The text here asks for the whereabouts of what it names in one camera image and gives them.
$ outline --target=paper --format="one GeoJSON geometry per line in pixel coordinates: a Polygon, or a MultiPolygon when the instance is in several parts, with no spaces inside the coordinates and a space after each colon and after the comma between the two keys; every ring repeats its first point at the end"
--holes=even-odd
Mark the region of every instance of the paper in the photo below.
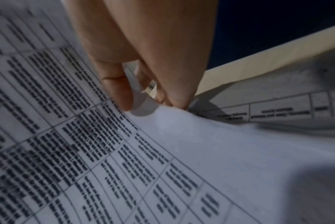
{"type": "Polygon", "coordinates": [[[335,139],[123,113],[48,12],[0,10],[0,224],[335,223],[335,139]]]}

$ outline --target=dark blue background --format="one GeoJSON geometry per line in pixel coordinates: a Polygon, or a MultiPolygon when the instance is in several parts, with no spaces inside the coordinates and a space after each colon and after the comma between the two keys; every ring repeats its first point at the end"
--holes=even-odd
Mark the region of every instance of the dark blue background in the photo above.
{"type": "Polygon", "coordinates": [[[334,0],[220,0],[208,69],[334,25],[334,0]]]}

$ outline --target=page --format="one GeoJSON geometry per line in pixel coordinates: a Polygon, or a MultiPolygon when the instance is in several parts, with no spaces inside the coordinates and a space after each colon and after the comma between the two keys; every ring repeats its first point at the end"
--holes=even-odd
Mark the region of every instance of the page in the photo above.
{"type": "Polygon", "coordinates": [[[335,223],[335,139],[124,113],[59,7],[0,7],[0,224],[335,223]]]}

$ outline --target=skin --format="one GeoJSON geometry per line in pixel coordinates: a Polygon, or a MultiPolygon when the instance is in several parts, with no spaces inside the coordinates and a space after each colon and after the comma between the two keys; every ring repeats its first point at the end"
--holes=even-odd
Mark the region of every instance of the skin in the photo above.
{"type": "Polygon", "coordinates": [[[143,88],[157,81],[156,100],[186,109],[206,69],[217,0],[65,0],[102,85],[125,111],[133,94],[122,63],[138,60],[143,88]]]}

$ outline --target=sheet of paper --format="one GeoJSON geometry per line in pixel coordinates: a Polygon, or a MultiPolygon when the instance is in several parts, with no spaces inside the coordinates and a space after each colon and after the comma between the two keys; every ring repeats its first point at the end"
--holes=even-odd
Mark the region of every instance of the sheet of paper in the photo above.
{"type": "Polygon", "coordinates": [[[123,113],[54,9],[0,9],[0,224],[335,223],[335,139],[123,113]]]}

